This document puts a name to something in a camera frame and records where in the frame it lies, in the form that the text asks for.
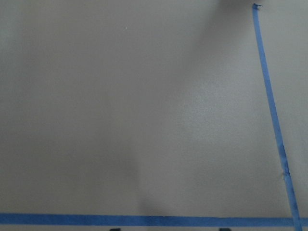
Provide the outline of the brown paper table cover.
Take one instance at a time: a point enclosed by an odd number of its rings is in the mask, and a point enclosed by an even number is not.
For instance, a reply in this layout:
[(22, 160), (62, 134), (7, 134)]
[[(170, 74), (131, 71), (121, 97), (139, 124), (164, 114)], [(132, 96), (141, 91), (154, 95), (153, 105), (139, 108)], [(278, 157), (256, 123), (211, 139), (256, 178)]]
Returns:
[(305, 0), (3, 0), (3, 231), (305, 231)]

